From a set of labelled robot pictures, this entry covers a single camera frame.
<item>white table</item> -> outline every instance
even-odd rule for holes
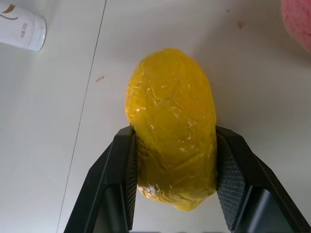
[[[279,2],[108,0],[59,229],[88,169],[128,125],[124,94],[135,66],[165,47],[199,62],[212,85],[218,125],[244,136],[311,223],[311,55],[286,34]],[[216,195],[194,211],[180,212],[138,193],[134,230],[227,228]]]
[[[0,45],[0,232],[55,233],[102,0],[5,0],[42,16],[40,52]]]

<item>yellow object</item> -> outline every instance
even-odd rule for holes
[[[138,189],[191,210],[216,190],[216,113],[209,82],[190,57],[164,49],[136,67],[125,112],[138,143]]]

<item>stain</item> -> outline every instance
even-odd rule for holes
[[[241,22],[238,22],[238,28],[242,29],[243,28],[243,24]]]
[[[101,80],[103,80],[105,77],[101,76],[98,80],[96,80],[97,83],[99,83]]]

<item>textured gripper pad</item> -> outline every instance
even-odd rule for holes
[[[225,137],[217,134],[217,144],[217,195],[227,227],[233,231],[245,200],[246,182]]]
[[[125,183],[125,210],[128,230],[133,227],[136,189],[137,189],[137,145],[135,135],[131,138],[131,146],[128,155],[128,164],[126,168],[126,183]]]

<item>white cup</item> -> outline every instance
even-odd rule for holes
[[[0,42],[39,51],[46,35],[44,19],[0,2]]]

